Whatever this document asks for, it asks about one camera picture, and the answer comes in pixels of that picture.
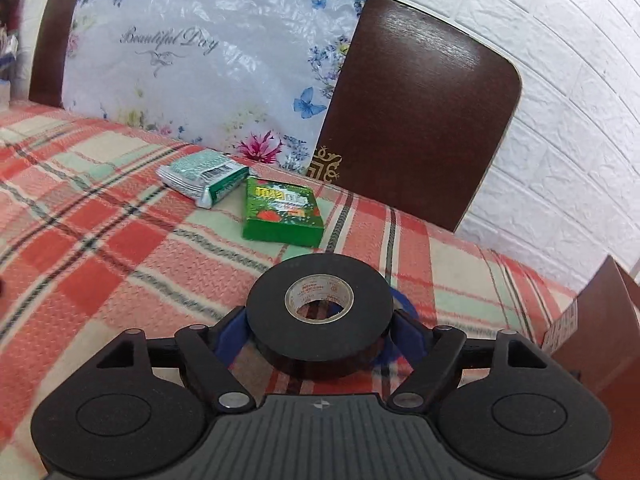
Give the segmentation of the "brown storage box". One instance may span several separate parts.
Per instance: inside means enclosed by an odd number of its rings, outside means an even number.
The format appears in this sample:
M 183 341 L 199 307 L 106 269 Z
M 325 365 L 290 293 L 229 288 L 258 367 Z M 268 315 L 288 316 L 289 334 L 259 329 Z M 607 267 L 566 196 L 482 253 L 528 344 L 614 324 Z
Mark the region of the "brown storage box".
M 608 256 L 541 344 L 608 408 L 612 440 L 602 479 L 639 477 L 639 285 Z

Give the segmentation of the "red plaid bed blanket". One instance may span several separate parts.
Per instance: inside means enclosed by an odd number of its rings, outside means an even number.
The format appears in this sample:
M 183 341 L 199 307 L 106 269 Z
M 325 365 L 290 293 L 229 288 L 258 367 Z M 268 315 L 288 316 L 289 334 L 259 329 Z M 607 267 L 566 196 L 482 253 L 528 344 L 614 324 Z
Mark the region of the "red plaid bed blanket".
M 1 474 L 39 479 L 35 407 L 128 327 L 169 337 L 242 304 L 298 254 L 242 237 L 245 192 L 201 209 L 158 167 L 191 154 L 167 136 L 32 102 L 1 115 Z M 321 247 L 360 259 L 421 321 L 473 337 L 541 341 L 573 299 L 563 285 L 411 214 L 312 182 Z

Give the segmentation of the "pale green tissue pack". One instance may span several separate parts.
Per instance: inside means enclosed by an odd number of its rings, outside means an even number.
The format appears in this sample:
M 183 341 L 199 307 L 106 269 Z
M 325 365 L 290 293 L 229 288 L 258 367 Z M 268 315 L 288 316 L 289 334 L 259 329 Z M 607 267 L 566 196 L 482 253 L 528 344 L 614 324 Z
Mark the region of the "pale green tissue pack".
M 203 150 L 159 166 L 157 177 L 174 191 L 210 209 L 235 190 L 250 168 L 213 150 Z

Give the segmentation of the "floral plastic-wrapped pillow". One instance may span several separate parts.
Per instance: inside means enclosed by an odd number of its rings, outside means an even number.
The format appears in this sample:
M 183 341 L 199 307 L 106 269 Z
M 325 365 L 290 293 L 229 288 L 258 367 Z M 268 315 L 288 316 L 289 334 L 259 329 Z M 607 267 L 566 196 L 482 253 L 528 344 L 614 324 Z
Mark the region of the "floral plastic-wrapped pillow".
M 305 172 L 367 0 L 77 0 L 61 100 Z

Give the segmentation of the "black tape roll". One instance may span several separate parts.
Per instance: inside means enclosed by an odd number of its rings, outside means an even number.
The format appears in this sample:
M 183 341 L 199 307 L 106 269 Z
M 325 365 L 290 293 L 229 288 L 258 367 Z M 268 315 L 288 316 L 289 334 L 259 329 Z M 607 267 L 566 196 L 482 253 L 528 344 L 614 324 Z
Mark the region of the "black tape roll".
M 394 300 L 385 278 L 367 263 L 310 254 L 262 274 L 245 307 L 270 364 L 293 377 L 326 380 L 371 365 L 383 350 Z

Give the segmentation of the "blue tape roll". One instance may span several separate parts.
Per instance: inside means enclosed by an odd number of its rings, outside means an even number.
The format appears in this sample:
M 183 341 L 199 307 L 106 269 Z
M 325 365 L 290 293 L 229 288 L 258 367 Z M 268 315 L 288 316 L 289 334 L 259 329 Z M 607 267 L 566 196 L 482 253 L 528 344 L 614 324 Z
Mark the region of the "blue tape roll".
M 394 300 L 394 308 L 396 310 L 403 310 L 407 312 L 410 318 L 419 321 L 419 313 L 416 310 L 416 307 L 411 303 L 409 298 L 396 288 L 391 288 L 390 291 L 392 292 Z M 390 364 L 391 362 L 397 361 L 399 357 L 400 351 L 393 343 L 390 335 L 386 335 L 381 352 L 371 362 L 371 364 L 373 366 L 384 366 Z

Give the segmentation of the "dark brown wooden headboard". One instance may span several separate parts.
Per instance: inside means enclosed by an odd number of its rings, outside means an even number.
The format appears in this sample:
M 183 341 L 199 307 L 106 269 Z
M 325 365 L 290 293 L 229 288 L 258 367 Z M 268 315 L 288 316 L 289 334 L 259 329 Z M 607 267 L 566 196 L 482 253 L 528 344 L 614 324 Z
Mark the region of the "dark brown wooden headboard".
M 32 63 L 33 101 L 64 108 L 76 1 L 47 2 Z M 453 229 L 520 95 L 514 66 L 465 32 L 396 0 L 367 0 L 302 174 Z

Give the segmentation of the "flat green printed box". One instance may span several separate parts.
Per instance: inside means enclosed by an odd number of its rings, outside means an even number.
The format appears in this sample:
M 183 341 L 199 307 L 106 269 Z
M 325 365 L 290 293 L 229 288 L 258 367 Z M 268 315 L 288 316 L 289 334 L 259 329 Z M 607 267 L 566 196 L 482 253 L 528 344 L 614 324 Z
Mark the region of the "flat green printed box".
M 249 177 L 242 237 L 318 248 L 324 223 L 311 188 Z

